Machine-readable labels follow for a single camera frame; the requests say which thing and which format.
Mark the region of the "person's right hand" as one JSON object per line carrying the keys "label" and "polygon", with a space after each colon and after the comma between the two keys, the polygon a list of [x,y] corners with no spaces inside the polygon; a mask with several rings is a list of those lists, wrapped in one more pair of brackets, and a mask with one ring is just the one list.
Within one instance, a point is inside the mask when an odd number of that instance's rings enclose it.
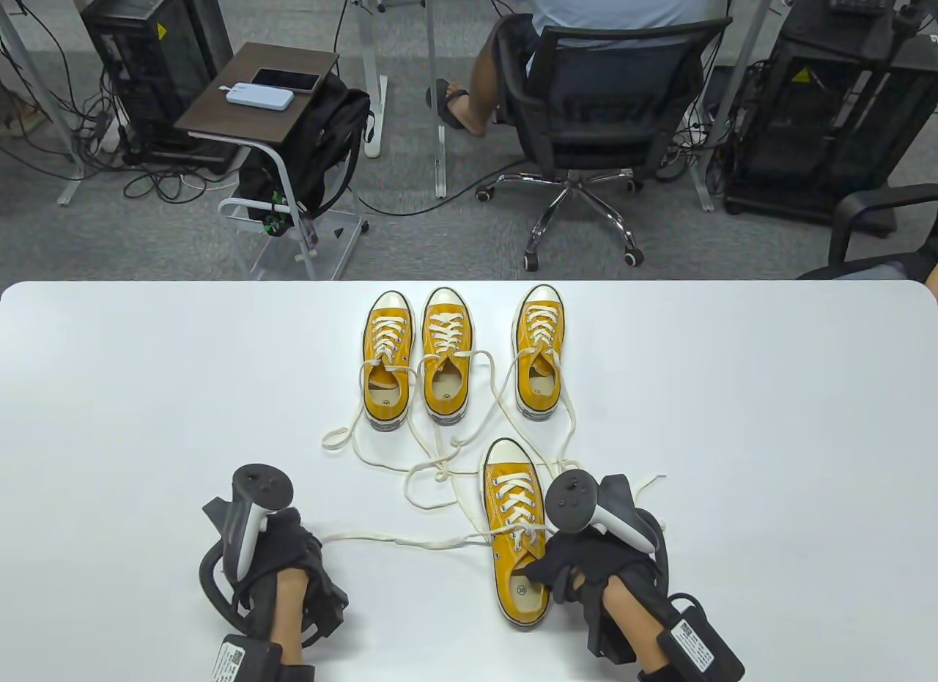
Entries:
{"label": "person's right hand", "polygon": [[593,529],[557,533],[547,541],[545,555],[522,569],[534,584],[544,585],[558,603],[579,602],[587,628],[587,648],[615,665],[637,661],[635,645],[613,621],[604,602],[610,579],[624,588],[660,624],[671,619],[671,605],[660,588],[663,572],[651,556],[619,538]]}

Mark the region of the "person's left hand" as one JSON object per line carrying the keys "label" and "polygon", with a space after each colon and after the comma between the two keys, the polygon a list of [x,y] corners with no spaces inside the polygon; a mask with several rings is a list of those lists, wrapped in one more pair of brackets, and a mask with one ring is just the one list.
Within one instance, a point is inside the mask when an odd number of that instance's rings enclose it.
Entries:
{"label": "person's left hand", "polygon": [[232,592],[245,610],[249,635],[301,648],[332,635],[349,605],[325,569],[322,542],[294,508],[268,518],[248,573]]}

